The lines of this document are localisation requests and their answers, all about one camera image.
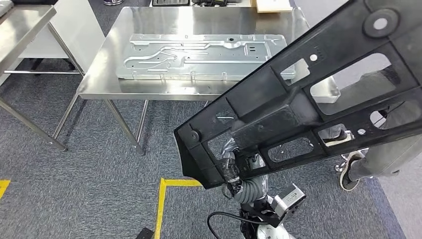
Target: yellow floor tape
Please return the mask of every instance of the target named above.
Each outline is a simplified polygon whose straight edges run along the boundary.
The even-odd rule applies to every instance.
[[[10,180],[0,180],[0,198],[3,196],[6,188],[9,186]]]
[[[160,194],[158,195],[158,209],[157,209],[157,223],[155,224],[154,239],[160,239],[161,223],[163,221],[164,213],[164,200],[166,198],[167,186],[178,186],[178,187],[198,187],[202,186],[196,180],[183,180],[183,179],[164,179],[160,181]]]

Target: sneaker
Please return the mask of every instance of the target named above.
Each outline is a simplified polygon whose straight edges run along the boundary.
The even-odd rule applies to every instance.
[[[340,187],[343,190],[352,191],[359,184],[359,180],[352,181],[349,178],[349,171],[350,171],[350,166],[352,165],[352,163],[354,163],[355,161],[357,161],[357,160],[359,160],[363,157],[364,157],[363,154],[361,154],[360,152],[357,152],[357,151],[349,154],[348,161],[347,161],[347,163],[346,163],[345,167],[343,168],[343,171],[341,172],[341,175],[340,175]]]

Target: stamped aluminum sheet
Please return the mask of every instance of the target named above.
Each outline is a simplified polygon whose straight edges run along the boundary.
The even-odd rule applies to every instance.
[[[239,81],[287,46],[282,35],[134,34],[119,78]],[[294,66],[282,72],[295,76]]]

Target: screw hole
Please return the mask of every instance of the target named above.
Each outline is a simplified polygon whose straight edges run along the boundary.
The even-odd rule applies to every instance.
[[[388,24],[388,21],[385,18],[380,18],[374,22],[374,28],[376,30],[382,30],[387,27],[387,24]]]
[[[317,56],[317,55],[315,55],[315,54],[312,54],[312,55],[309,57],[309,59],[310,59],[311,61],[316,61],[316,60],[318,59],[318,56]]]
[[[359,134],[359,135],[365,135],[366,134],[366,130],[364,130],[364,129],[359,129],[358,131],[357,131],[357,133]]]

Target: table leg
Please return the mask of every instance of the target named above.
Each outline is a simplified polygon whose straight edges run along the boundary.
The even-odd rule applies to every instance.
[[[142,114],[141,114],[141,121],[139,122],[138,130],[136,131],[136,141],[138,143],[141,140],[142,130],[144,129],[145,117],[146,117],[146,111],[148,109],[148,104],[149,104],[149,100],[145,100],[144,109],[142,109]]]
[[[63,146],[59,141],[54,139],[53,137],[49,136],[45,131],[40,129],[37,125],[35,125],[28,117],[24,116],[17,110],[15,110],[12,106],[10,106],[3,98],[0,97],[0,107],[7,110],[9,113],[11,113],[14,117],[16,117],[18,120],[20,120],[22,123],[24,123],[26,126],[31,128],[35,133],[37,133],[39,136],[41,136],[43,139],[48,141],[50,144],[54,144],[57,148],[59,148],[62,151],[65,151],[66,148]]]
[[[70,101],[69,106],[67,106],[67,109],[65,111],[65,114],[60,119],[59,125],[57,126],[56,130],[54,131],[53,138],[57,139],[57,137],[59,136],[60,132],[62,131],[62,128],[63,128],[63,126],[64,126],[67,118],[69,117],[70,111],[72,111],[73,106],[75,105],[75,102],[78,99],[78,96],[79,96],[79,94],[78,93],[75,93],[75,95],[73,96],[72,100]]]
[[[126,122],[124,121],[123,117],[121,116],[120,112],[116,108],[116,105],[114,105],[112,100],[104,100],[107,107],[110,109],[111,113],[116,118],[117,122],[123,129],[126,136],[129,138],[132,145],[135,147],[136,151],[142,155],[145,154],[145,151],[143,148],[139,145],[138,141],[136,140],[135,136],[133,136],[132,131],[130,131],[129,126],[127,126]]]
[[[75,66],[75,68],[78,70],[78,72],[82,75],[82,77],[85,75],[84,70],[82,67],[77,63],[76,58],[73,56],[72,52],[69,50],[63,39],[60,37],[59,33],[57,33],[56,29],[51,23],[48,23],[48,29],[50,30],[51,34],[56,39],[57,43],[59,43],[60,47],[63,49],[63,51],[66,53],[66,55],[69,58],[69,61]],[[56,130],[54,131],[53,137],[57,139],[60,132],[62,131],[62,128],[69,117],[70,112],[73,109],[73,106],[75,105],[76,100],[78,99],[78,93],[76,92],[73,96],[72,100],[70,101],[69,106],[67,107],[65,114],[60,119],[59,125],[57,126]]]

